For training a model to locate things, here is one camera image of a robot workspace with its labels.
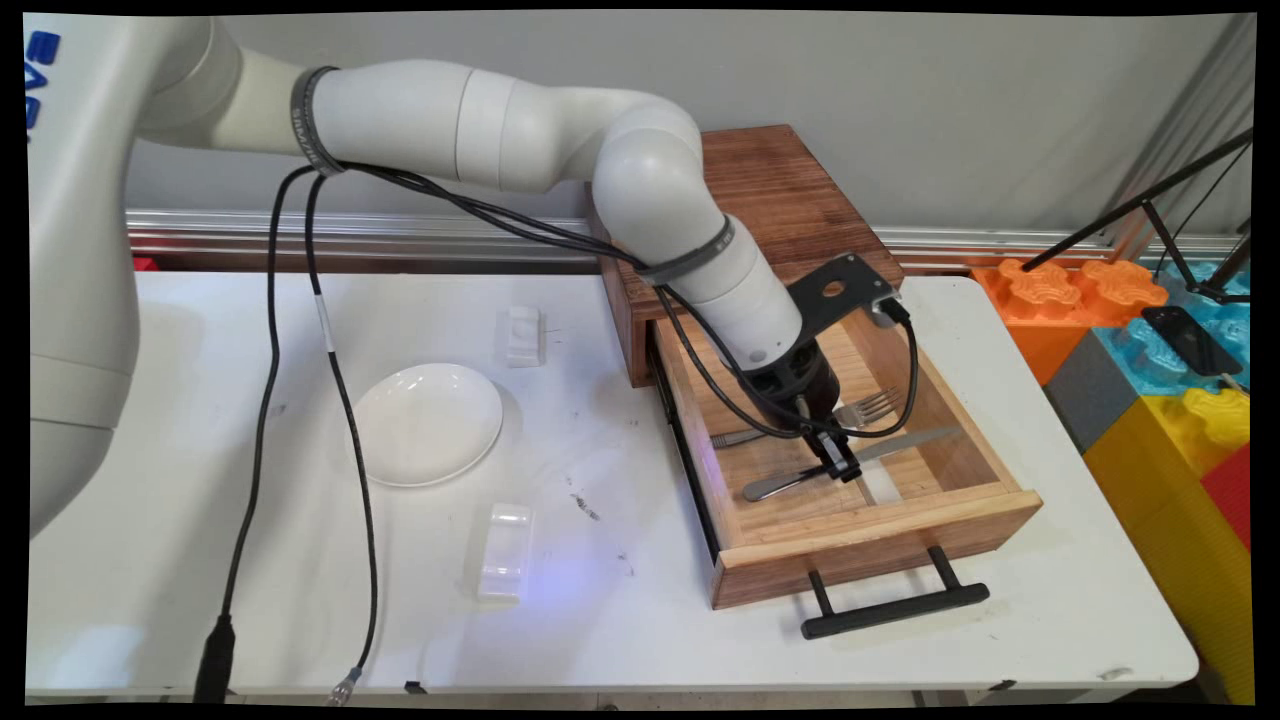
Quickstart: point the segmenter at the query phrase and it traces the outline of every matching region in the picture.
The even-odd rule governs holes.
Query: black tape
[[[315,114],[311,111],[311,101],[320,78],[325,73],[337,69],[333,65],[325,65],[303,72],[293,83],[293,94],[289,97],[289,120],[293,126],[293,137],[298,140],[298,147],[302,149],[302,154],[311,163],[311,167],[325,177],[337,176],[347,168],[343,168],[324,149],[324,143],[320,142],[320,136],[316,133]]]
[[[724,252],[730,242],[733,242],[733,222],[728,219],[728,215],[724,215],[724,225],[716,233],[716,237],[680,258],[650,265],[645,272],[636,272],[636,274],[649,284],[667,284],[710,263],[717,255]]]

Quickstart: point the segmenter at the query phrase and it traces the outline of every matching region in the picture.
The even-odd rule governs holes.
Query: table surface
[[[708,605],[709,562],[653,388],[627,382],[598,277],[325,275],[352,397],[420,363],[499,388],[502,433],[462,477],[375,486],[380,607],[367,691],[1165,687],[1197,659],[982,290],[909,278],[920,346],[1044,507],[954,561],[983,603],[822,641],[812,596]],[[269,363],[261,275],[140,273],[133,388],[96,478],[29,547],[28,694],[184,692],[218,611]],[[346,423],[307,278],[278,290],[283,360],[237,585],[239,693],[328,692],[369,588]],[[499,314],[544,313],[547,363],[499,357]],[[595,512],[593,519],[577,498]],[[535,512],[525,601],[475,598],[488,512]],[[837,609],[941,589],[929,569],[829,589]]]

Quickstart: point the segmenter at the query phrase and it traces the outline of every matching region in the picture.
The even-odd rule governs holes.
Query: black handle
[[[870,607],[846,610],[844,612],[836,612],[831,609],[831,600],[827,598],[827,587],[822,583],[822,575],[817,570],[810,571],[809,582],[813,583],[813,593],[818,596],[818,607],[822,609],[822,618],[805,620],[800,625],[800,634],[806,641],[826,638],[859,628],[870,628],[872,625],[915,618],[916,615],[928,615],[940,610],[977,605],[991,597],[991,591],[983,583],[974,583],[972,585],[960,584],[955,571],[951,570],[947,555],[942,552],[942,547],[931,547],[929,560],[933,561],[933,568],[937,569],[938,575],[942,578],[942,584],[947,589],[895,600],[882,605],[872,605]]]

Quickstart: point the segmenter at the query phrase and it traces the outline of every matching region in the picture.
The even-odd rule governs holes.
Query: white block
[[[536,307],[511,306],[507,331],[507,366],[538,368],[543,364],[543,323]]]
[[[522,505],[495,502],[489,514],[489,537],[480,566],[481,602],[518,603],[529,577],[529,541],[534,512]]]

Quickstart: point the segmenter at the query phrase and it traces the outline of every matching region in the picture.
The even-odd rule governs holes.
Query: knife
[[[933,428],[932,430],[919,430],[915,433],[906,433],[905,436],[899,436],[882,442],[877,442],[869,447],[861,447],[854,451],[854,460],[859,464],[867,462],[869,460],[876,460],[877,457],[884,457],[886,455],[893,455],[895,452],[901,452],[904,450],[910,450],[918,445],[929,442],[931,439],[937,439],[940,437],[946,437],[951,433],[960,430],[959,425],[947,425],[943,428]],[[765,478],[763,480],[755,480],[754,483],[748,483],[742,488],[742,497],[748,502],[759,502],[771,495],[777,495],[790,487],[797,486],[809,478],[817,477],[826,473],[826,468],[810,468],[803,473],[794,475],[783,475],[781,478]]]

